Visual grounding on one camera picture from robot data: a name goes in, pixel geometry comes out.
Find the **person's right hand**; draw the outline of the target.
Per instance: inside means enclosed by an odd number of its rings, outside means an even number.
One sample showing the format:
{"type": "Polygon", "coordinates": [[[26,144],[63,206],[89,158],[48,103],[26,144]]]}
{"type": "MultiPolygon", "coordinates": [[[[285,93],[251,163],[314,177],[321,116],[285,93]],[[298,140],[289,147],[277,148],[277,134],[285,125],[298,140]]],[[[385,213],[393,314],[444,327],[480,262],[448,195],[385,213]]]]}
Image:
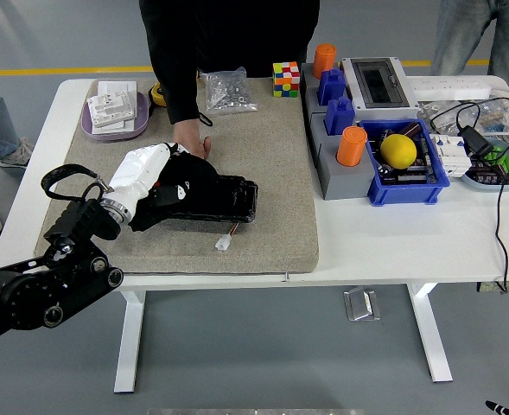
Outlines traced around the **person's right hand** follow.
{"type": "Polygon", "coordinates": [[[207,159],[212,142],[209,136],[200,138],[200,120],[188,119],[174,124],[173,140],[192,155],[207,159]]]}

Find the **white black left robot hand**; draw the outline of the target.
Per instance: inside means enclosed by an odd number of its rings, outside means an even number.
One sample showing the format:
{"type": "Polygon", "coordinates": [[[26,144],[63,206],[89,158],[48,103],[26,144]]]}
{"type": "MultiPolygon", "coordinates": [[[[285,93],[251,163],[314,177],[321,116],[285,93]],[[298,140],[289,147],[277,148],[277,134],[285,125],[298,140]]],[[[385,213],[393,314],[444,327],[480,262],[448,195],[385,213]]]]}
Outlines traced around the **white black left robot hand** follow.
{"type": "Polygon", "coordinates": [[[188,153],[177,143],[161,143],[129,151],[114,173],[105,198],[114,200],[129,211],[145,198],[162,169],[174,154],[188,153]]]}

